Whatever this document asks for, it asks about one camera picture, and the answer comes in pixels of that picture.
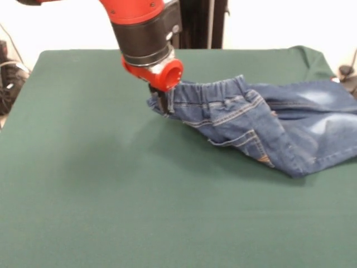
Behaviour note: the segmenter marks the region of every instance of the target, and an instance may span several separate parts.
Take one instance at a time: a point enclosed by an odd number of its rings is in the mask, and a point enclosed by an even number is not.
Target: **white wall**
[[[306,45],[322,51],[333,70],[350,63],[357,47],[357,0],[229,0],[225,49]],[[353,30],[343,27],[354,26]],[[118,48],[98,0],[62,0],[29,7],[0,0],[0,22],[32,68],[40,52]],[[5,35],[0,31],[0,38]]]
[[[305,45],[323,52],[333,71],[357,49],[357,0],[229,0],[229,9],[225,49]]]
[[[29,68],[44,50],[118,48],[98,0],[62,0],[41,7],[0,0],[0,23],[11,34]],[[5,38],[1,29],[0,38]]]

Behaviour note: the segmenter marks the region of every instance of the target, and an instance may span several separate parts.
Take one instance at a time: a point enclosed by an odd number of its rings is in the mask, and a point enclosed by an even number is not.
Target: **black cylindrical joint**
[[[119,48],[127,63],[150,66],[166,58],[170,44],[162,15],[138,24],[119,25],[112,22]]]

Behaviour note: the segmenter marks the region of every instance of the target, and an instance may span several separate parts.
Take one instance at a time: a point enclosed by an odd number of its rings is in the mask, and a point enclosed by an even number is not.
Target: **jeans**
[[[214,146],[232,146],[293,178],[357,155],[357,101],[332,81],[284,86],[181,82],[167,93],[168,118],[181,120]],[[157,97],[148,105],[163,115]]]

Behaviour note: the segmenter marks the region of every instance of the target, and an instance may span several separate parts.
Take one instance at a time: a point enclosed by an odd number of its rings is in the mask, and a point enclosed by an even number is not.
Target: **denim seam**
[[[244,138],[245,136],[248,136],[248,138],[246,138],[246,140],[238,145],[233,145],[232,143],[235,142],[235,141],[238,141],[242,138]],[[249,130],[247,131],[245,134],[239,136],[238,138],[235,138],[233,140],[230,140],[230,141],[225,141],[225,142],[222,142],[222,143],[217,143],[217,142],[214,142],[212,141],[211,139],[209,139],[209,142],[211,142],[213,145],[215,146],[221,146],[221,147],[226,147],[226,146],[243,146],[244,144],[246,144],[247,142],[249,142],[251,139],[253,139],[255,136],[255,132],[254,130]]]
[[[262,103],[264,101],[264,99],[259,95],[256,100],[253,103],[247,104],[244,107],[242,107],[241,109],[239,109],[238,111],[234,111],[229,113],[228,115],[224,116],[223,118],[219,118],[217,120],[211,120],[211,119],[205,119],[203,121],[197,122],[197,123],[192,123],[192,122],[188,122],[188,121],[183,121],[183,123],[192,126],[192,127],[202,127],[204,125],[213,125],[213,126],[218,126],[221,125],[223,123],[227,123],[230,120],[236,119],[237,117],[241,116],[242,114],[244,114],[245,112],[256,108],[260,103]]]
[[[330,80],[321,80],[321,81],[302,81],[302,82],[296,82],[296,83],[291,83],[290,85],[291,86],[295,86],[295,85],[304,85],[304,84],[307,84],[307,85],[316,85],[316,84],[326,84],[326,83],[330,83],[331,81]]]
[[[348,151],[354,151],[357,149],[357,146],[353,146],[352,148],[348,148],[344,151],[338,151],[338,152],[335,152],[331,155],[327,155],[327,156],[324,156],[324,157],[321,157],[321,158],[316,158],[316,161],[322,161],[322,160],[325,160],[326,158],[329,158],[329,157],[333,157],[333,156],[336,156],[336,155],[341,155],[341,154],[344,154],[345,152],[348,152]]]
[[[238,111],[231,112],[228,115],[224,116],[223,118],[220,118],[220,119],[217,119],[217,120],[213,121],[213,125],[214,126],[219,126],[219,125],[222,125],[224,123],[227,123],[230,120],[236,119],[237,117],[245,114],[247,111],[256,108],[262,102],[264,102],[264,99],[261,96],[259,96],[256,100],[254,100],[253,103],[243,107],[242,109],[240,109]]]
[[[272,163],[272,160],[270,159],[269,155],[267,154],[267,152],[264,149],[264,146],[262,144],[262,141],[260,140],[260,138],[258,137],[258,135],[254,132],[255,135],[255,139],[254,139],[254,143],[255,146],[258,148],[260,154],[263,156],[266,156],[266,158],[268,159],[266,163],[266,165],[270,166],[271,168],[275,168],[274,164]]]
[[[210,102],[210,103],[204,103],[204,104],[198,104],[198,103],[185,103],[185,102],[176,102],[175,106],[176,107],[190,107],[190,106],[194,106],[194,107],[202,107],[202,108],[209,108],[209,107],[214,107],[214,106],[219,106],[222,104],[230,104],[234,101],[238,101],[240,99],[244,99],[242,96],[236,96],[236,97],[232,97],[226,100],[223,100],[221,102]]]
[[[306,105],[306,104],[299,104],[299,103],[294,103],[294,102],[267,102],[269,106],[286,106],[288,107],[298,107],[298,108],[314,108],[318,109],[320,112],[333,112],[334,110],[328,109],[320,109],[320,106],[315,106],[315,105]],[[346,109],[338,109],[335,110],[335,112],[351,112],[355,111],[356,108],[346,108]]]

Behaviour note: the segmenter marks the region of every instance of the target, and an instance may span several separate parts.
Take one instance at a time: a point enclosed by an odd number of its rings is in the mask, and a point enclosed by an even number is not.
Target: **green table surface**
[[[332,75],[305,47],[178,51],[185,79]],[[357,267],[357,164],[301,180],[153,113],[118,51],[44,52],[0,134],[0,268]]]

